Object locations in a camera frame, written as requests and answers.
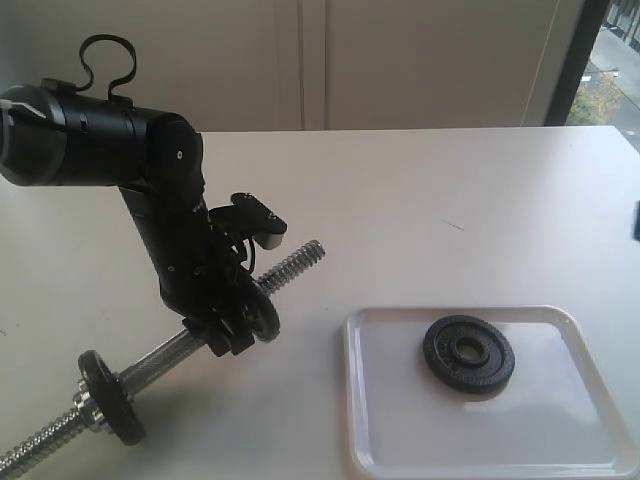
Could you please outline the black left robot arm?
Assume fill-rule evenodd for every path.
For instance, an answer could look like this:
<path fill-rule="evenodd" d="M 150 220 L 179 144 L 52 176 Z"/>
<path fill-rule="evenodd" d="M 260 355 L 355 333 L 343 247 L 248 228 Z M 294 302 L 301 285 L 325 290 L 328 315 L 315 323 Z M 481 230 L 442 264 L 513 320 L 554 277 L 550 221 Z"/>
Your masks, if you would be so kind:
<path fill-rule="evenodd" d="M 203 156 L 202 136 L 176 113 L 59 84 L 17 85 L 1 96 L 2 176 L 24 187 L 117 188 L 165 305 L 215 354 L 237 354 L 278 329 L 253 278 L 268 214 L 242 193 L 209 208 Z"/>

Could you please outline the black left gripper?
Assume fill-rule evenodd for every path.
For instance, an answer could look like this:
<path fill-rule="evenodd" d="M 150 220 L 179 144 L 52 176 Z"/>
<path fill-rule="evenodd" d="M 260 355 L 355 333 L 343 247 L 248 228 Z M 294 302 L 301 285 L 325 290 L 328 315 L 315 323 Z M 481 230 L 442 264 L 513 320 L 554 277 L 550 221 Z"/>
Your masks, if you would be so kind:
<path fill-rule="evenodd" d="M 255 344 L 250 327 L 250 275 L 227 238 L 217 234 L 162 234 L 159 292 L 183 316 L 184 328 L 217 357 Z"/>

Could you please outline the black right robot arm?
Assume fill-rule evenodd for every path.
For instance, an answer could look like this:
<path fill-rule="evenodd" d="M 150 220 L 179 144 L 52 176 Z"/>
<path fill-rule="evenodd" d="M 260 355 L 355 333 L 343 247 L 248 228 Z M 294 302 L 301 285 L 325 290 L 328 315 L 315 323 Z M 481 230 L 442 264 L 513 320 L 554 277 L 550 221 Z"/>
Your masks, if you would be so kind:
<path fill-rule="evenodd" d="M 640 201 L 638 200 L 634 207 L 632 222 L 632 239 L 640 241 Z"/>

